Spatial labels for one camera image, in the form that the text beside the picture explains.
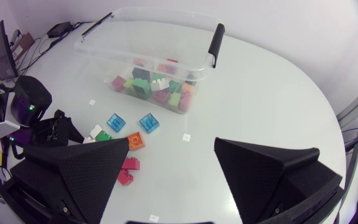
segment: white table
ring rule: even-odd
[[[52,94],[44,118],[56,109],[72,118],[86,137],[96,124],[112,137],[140,131],[146,146],[129,157],[140,160],[129,186],[116,182],[101,223],[241,223],[239,212],[214,153],[215,137],[290,149],[317,147],[319,161],[343,176],[346,160],[335,114],[319,88],[299,68],[267,50],[224,37],[213,74],[199,82],[187,114],[180,115],[116,93],[88,66],[73,45],[80,27],[34,64],[27,75]],[[96,103],[91,106],[90,100]],[[115,133],[113,113],[126,125]],[[160,127],[147,134],[139,120],[152,113]],[[182,140],[190,134],[190,142]],[[8,166],[16,164],[9,156]],[[332,223],[338,206],[324,221]]]

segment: blue translucent block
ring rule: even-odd
[[[143,128],[146,129],[147,133],[151,133],[154,131],[154,129],[160,126],[160,123],[153,117],[151,113],[144,116],[144,118],[142,118],[139,122]]]
[[[125,121],[114,113],[111,116],[111,118],[107,121],[107,124],[110,125],[110,127],[113,128],[113,130],[119,132],[119,130],[121,130],[121,128],[124,127]]]

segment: red block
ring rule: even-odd
[[[122,91],[124,89],[124,83],[125,83],[125,79],[122,78],[121,76],[117,76],[113,81],[112,81],[112,85],[113,87],[117,90],[117,91]]]
[[[122,169],[135,169],[135,170],[139,170],[140,169],[140,162],[135,158],[125,158],[125,161],[121,167]]]
[[[128,170],[121,169],[121,170],[119,171],[117,180],[118,180],[123,186],[127,186],[127,185],[131,184],[132,181],[134,181],[134,177],[128,173]]]

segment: white block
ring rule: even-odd
[[[90,132],[91,137],[94,139],[97,135],[102,131],[102,127],[98,124],[94,127],[94,129]]]
[[[92,143],[92,142],[96,142],[96,140],[86,137],[86,138],[84,138],[84,141],[82,142],[82,144]]]
[[[165,78],[153,80],[153,82],[150,83],[150,87],[152,91],[164,90],[169,87],[169,81]]]

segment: purple block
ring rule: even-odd
[[[169,88],[166,88],[164,90],[158,90],[153,92],[153,99],[157,101],[158,103],[161,103],[164,105],[168,102],[169,96],[171,95],[171,91]]]

